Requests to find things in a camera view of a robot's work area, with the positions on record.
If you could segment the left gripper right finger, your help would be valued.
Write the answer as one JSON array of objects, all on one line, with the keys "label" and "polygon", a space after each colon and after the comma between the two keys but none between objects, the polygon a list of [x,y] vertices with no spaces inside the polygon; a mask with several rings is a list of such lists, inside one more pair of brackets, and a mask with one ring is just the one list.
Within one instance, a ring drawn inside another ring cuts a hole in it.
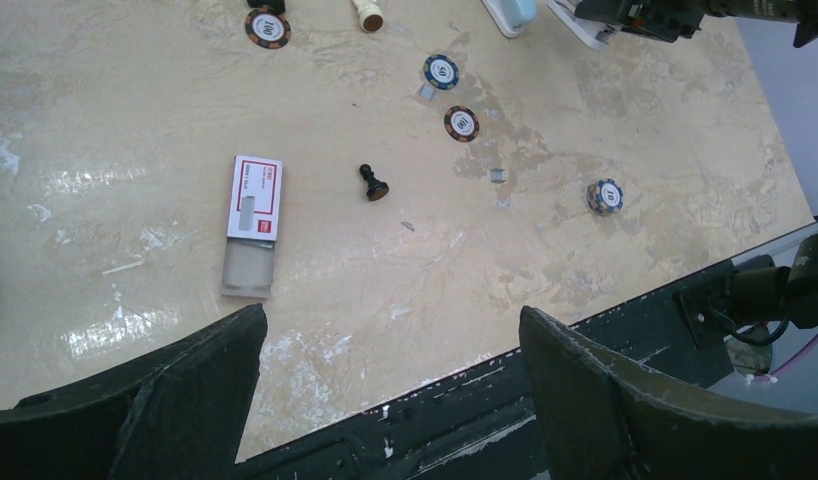
[{"label": "left gripper right finger", "polygon": [[818,415],[680,381],[531,307],[519,340],[554,479],[818,479]]}]

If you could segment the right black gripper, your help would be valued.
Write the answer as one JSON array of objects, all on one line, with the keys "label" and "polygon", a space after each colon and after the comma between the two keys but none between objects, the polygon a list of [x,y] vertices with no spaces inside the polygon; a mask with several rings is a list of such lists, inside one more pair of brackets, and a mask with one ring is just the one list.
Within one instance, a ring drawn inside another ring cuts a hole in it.
[{"label": "right black gripper", "polygon": [[792,23],[795,47],[818,38],[818,0],[585,0],[574,16],[667,43],[692,38],[705,16]]}]

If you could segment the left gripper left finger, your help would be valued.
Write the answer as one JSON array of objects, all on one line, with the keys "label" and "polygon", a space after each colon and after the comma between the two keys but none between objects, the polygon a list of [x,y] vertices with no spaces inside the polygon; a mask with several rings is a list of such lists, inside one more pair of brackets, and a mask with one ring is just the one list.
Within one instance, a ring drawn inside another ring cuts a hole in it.
[{"label": "left gripper left finger", "polygon": [[228,479],[268,331],[246,306],[0,410],[0,479]]}]

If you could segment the light blue white stapler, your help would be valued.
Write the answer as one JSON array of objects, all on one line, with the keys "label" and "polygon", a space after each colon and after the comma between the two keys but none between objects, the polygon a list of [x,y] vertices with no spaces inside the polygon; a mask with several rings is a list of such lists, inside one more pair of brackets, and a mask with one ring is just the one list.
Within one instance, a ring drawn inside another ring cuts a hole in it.
[{"label": "light blue white stapler", "polygon": [[537,16],[535,0],[483,0],[501,34],[506,38],[516,38]]}]

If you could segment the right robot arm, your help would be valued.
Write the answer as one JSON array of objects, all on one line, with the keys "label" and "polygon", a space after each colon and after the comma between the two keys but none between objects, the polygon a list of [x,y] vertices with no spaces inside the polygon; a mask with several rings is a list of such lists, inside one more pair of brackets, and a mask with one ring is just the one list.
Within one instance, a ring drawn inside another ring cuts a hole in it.
[{"label": "right robot arm", "polygon": [[[597,42],[623,32],[673,43],[692,37],[706,16],[792,23],[796,48],[818,38],[818,1],[577,1],[572,15],[575,26],[595,24]],[[682,292],[679,304],[693,334],[707,329],[753,346],[789,326],[818,326],[818,233],[801,242],[791,266],[733,270]]]}]

